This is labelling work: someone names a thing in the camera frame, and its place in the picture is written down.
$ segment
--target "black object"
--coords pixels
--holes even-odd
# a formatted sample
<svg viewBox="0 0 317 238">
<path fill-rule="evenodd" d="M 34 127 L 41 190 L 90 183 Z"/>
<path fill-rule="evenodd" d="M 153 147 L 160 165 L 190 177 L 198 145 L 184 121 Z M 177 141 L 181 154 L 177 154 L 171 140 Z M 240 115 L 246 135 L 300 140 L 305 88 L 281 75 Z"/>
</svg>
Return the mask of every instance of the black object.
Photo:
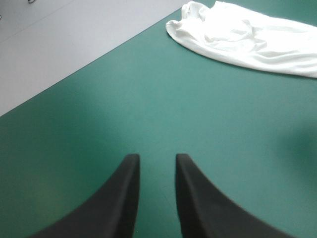
<svg viewBox="0 0 317 238">
<path fill-rule="evenodd" d="M 291 238 L 229 200 L 187 154 L 176 155 L 175 186 L 184 238 Z"/>
<path fill-rule="evenodd" d="M 131 238 L 139 187 L 139 155 L 127 155 L 84 204 L 30 238 Z"/>
</svg>

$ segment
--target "white fabric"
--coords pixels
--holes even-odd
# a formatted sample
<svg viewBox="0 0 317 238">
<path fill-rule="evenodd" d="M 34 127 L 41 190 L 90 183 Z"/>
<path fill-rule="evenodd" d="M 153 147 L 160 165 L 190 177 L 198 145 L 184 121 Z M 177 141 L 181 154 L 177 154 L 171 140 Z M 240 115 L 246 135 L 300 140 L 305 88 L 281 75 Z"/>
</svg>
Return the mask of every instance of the white fabric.
<svg viewBox="0 0 317 238">
<path fill-rule="evenodd" d="M 206 57 L 258 70 L 317 77 L 317 27 L 274 18 L 235 4 L 190 1 L 169 35 Z"/>
</svg>

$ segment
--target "crumpled white cloth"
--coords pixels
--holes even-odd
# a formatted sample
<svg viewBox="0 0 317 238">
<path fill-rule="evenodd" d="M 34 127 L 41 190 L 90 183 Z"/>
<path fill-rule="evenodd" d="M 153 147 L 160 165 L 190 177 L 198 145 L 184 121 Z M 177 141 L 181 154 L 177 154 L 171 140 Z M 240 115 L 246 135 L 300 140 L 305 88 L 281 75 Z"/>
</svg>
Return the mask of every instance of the crumpled white cloth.
<svg viewBox="0 0 317 238">
<path fill-rule="evenodd" d="M 190 1 L 166 24 L 178 43 L 206 57 L 253 69 L 317 77 L 317 27 L 216 1 Z"/>
</svg>

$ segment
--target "green tabletop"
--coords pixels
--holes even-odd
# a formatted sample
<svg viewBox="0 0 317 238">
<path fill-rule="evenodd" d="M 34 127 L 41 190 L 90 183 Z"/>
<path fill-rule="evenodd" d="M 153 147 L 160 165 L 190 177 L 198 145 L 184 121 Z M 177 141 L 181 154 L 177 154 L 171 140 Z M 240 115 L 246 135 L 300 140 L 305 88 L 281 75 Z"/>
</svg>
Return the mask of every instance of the green tabletop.
<svg viewBox="0 0 317 238">
<path fill-rule="evenodd" d="M 317 25 L 316 0 L 232 2 Z M 171 19 L 0 117 L 1 238 L 72 211 L 128 153 L 141 155 L 135 238 L 181 237 L 176 153 L 260 219 L 316 237 L 317 81 L 200 56 L 167 35 Z"/>
</svg>

